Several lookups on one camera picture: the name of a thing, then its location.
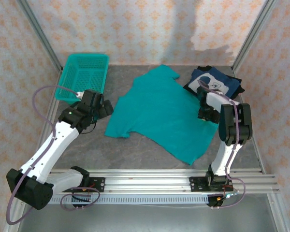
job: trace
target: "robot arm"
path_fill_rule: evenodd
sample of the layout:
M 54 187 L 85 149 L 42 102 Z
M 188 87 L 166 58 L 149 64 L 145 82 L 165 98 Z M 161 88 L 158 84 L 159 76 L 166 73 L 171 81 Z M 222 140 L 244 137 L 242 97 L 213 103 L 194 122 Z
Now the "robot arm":
M 45 151 L 53 139 L 53 134 L 49 135 L 35 155 L 20 170 L 11 169 L 8 172 L 6 177 L 10 190 L 13 192 L 20 177 L 28 168 L 32 168 L 17 190 L 15 197 L 36 209 L 42 209 L 48 204 L 53 194 L 72 187 L 87 187 L 89 173 L 79 167 L 72 167 L 67 172 L 53 177 L 49 177 L 49 173 L 64 150 L 82 130 L 112 112 L 111 103 L 104 101 L 102 94 L 86 90 L 81 101 L 74 103 L 62 112 L 55 125 L 56 136 L 53 144 L 34 167 L 32 164 Z
M 227 161 L 232 153 L 236 141 L 234 107 L 231 102 L 219 94 L 208 92 L 206 89 L 198 88 L 198 98 L 201 108 L 199 118 L 210 120 L 214 123 L 219 122 L 219 137 L 221 139 L 218 154 L 211 164 L 213 175 L 225 176 Z M 237 144 L 231 162 L 227 167 L 227 173 L 230 173 L 230 166 L 240 148 L 252 137 L 250 106 L 246 103 L 233 101 L 237 106 L 239 119 L 239 143 Z

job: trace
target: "teal plastic basket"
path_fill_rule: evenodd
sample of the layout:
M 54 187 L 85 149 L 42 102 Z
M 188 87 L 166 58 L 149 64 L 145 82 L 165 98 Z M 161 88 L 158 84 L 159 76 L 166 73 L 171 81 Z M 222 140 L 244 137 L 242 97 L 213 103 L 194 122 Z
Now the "teal plastic basket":
M 72 54 L 66 61 L 58 85 L 72 89 L 75 92 L 92 89 L 103 93 L 108 63 L 108 55 Z M 60 88 L 56 90 L 55 97 L 68 104 L 80 101 L 75 94 Z

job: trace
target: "folded t-shirt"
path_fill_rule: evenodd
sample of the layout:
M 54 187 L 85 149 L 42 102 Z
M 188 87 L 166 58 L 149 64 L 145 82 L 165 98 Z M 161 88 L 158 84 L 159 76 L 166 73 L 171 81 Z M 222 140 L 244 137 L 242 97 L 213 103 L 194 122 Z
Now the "folded t-shirt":
M 160 65 L 136 78 L 119 98 L 105 135 L 129 138 L 137 132 L 191 165 L 204 154 L 218 125 L 198 119 L 199 100 L 175 81 L 178 77 Z
M 196 93 L 200 86 L 198 80 L 204 81 L 210 89 L 219 89 L 227 97 L 234 99 L 239 93 L 244 92 L 240 86 L 241 79 L 227 76 L 215 67 L 198 67 L 191 74 L 191 80 L 183 88 Z

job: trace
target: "gray table surface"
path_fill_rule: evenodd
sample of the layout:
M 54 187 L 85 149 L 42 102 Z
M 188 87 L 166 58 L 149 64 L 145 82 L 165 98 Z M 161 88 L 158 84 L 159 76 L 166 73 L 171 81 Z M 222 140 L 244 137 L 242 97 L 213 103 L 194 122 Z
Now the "gray table surface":
M 110 66 L 108 69 L 104 96 L 115 107 L 118 97 L 124 95 L 132 86 L 134 78 L 147 73 L 155 66 Z M 180 74 L 177 82 L 185 85 L 191 78 L 195 66 L 171 66 Z M 217 67 L 228 75 L 233 75 L 228 66 Z M 57 109 L 58 117 L 68 104 L 61 101 Z M 131 133 L 129 139 L 109 138 L 104 136 L 110 117 L 100 119 L 95 130 L 90 134 L 81 134 L 64 151 L 54 168 L 80 166 L 85 169 L 189 169 L 207 170 L 215 159 L 220 139 L 215 134 L 206 153 L 193 165 L 176 159 L 154 141 Z M 253 142 L 248 141 L 234 159 L 232 168 L 259 168 Z

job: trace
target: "wall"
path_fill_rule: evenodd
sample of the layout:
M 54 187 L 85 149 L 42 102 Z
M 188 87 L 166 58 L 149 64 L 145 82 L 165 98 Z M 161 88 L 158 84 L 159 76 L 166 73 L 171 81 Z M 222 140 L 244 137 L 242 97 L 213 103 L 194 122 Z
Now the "wall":
M 11 193 L 5 175 L 35 152 L 43 122 L 34 114 L 31 96 L 54 84 L 58 72 L 15 0 L 0 0 L 0 232 Z M 37 98 L 44 114 L 51 91 Z
M 232 65 L 265 0 L 29 0 L 62 65 Z
M 278 176 L 290 217 L 290 0 L 278 0 L 236 76 L 244 80 L 261 157 Z

